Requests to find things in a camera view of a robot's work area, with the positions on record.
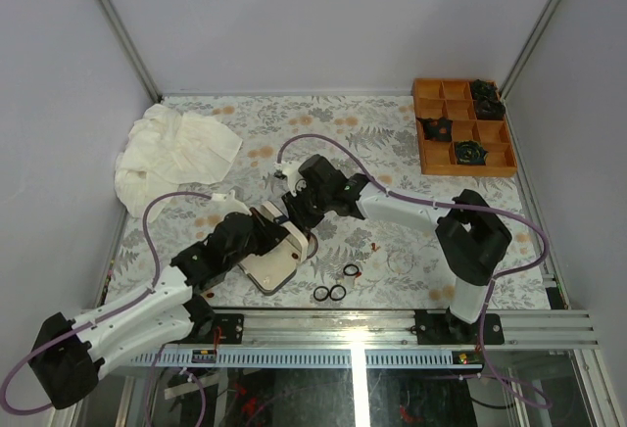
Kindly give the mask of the floral table mat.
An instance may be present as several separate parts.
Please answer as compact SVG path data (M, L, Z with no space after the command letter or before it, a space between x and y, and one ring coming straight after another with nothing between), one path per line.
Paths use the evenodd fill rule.
M210 233L223 215L211 193L235 191L250 207L278 201L285 184L274 177L277 157L300 161L320 153L346 174L366 168L383 185L438 201L465 189L479 192L495 208L522 215L511 178L425 176L421 173L412 99L409 96L169 97L179 113L211 117L242 140L228 176L220 183L182 185L148 225L130 218L121 237L108 285L113 300L147 282L155 267ZM314 230L314 253L271 296L240 269L211 290L216 307L400 309L444 308L455 278L432 229L411 230L380 221L329 214ZM371 243L379 249L371 250ZM387 253L412 252L411 273L398 275Z

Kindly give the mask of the aluminium rail frame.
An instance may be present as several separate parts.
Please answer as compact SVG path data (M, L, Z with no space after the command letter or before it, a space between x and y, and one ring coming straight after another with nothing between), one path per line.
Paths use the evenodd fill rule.
M467 326L449 323L441 310L220 308L214 322L210 338L156 346L117 368L153 361L161 366L342 366L356 350L363 350L372 366L470 368L499 351L599 346L583 310L496 310Z

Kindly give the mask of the white crumpled cloth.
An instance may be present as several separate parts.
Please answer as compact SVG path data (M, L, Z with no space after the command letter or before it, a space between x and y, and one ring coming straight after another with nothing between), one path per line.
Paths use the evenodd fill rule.
M212 185L230 171L243 140L228 126L197 112L179 113L162 104L145 111L128 133L115 164L114 188L128 214L148 212L154 221L183 184Z

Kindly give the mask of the orange divided tray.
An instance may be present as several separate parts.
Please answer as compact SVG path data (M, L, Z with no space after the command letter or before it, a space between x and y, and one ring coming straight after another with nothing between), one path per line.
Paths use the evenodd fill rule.
M412 96L421 172L427 175L512 177L517 172L506 115L502 120L477 119L469 83L475 79L417 78ZM419 119L445 117L453 122L452 141L424 138ZM488 151L484 166L460 166L454 143L474 140Z

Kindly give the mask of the dark fabric flower orange dots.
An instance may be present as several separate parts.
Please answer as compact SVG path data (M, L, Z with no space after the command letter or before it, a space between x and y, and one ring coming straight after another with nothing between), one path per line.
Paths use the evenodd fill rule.
M419 119L424 138L429 141L451 142L453 122L445 117Z

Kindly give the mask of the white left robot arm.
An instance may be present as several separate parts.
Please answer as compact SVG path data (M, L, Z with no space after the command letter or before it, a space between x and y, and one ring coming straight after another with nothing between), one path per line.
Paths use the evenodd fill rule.
M288 234L283 220L256 209L229 213L204 240L177 254L146 288L81 316L50 316L28 365L52 406L78 403L118 366L151 348L185 339L208 341L216 325L204 291L248 256L273 251Z

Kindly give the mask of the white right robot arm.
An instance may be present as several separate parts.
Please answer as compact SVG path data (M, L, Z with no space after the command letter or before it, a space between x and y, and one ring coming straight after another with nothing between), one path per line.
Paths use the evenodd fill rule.
M495 214L484 210L487 203L478 193L463 190L454 198L455 206L444 213L440 206L421 205L409 193L380 189L363 173L348 177L321 155L301 163L278 162L276 174L287 181L282 201L288 216L303 231L317 227L329 213L434 230L456 278L446 321L448 334L463 344L480 334L488 285L511 234Z

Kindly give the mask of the dark green fabric flower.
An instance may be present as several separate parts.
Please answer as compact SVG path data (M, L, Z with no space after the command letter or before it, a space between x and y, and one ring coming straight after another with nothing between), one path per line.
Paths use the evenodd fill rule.
M460 166L484 166L488 151L474 140L465 140L454 143L456 162Z

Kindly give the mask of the cream and navy jewelry box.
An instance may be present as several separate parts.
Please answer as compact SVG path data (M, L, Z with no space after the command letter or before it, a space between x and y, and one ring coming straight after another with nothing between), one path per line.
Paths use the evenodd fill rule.
M287 236L265 255L250 255L238 266L264 295L271 296L296 274L297 267L307 259L310 244L308 236L273 202L262 203L260 212L264 218L280 225ZM293 259L292 253L297 253L299 258ZM265 277L270 278L268 284L263 282Z

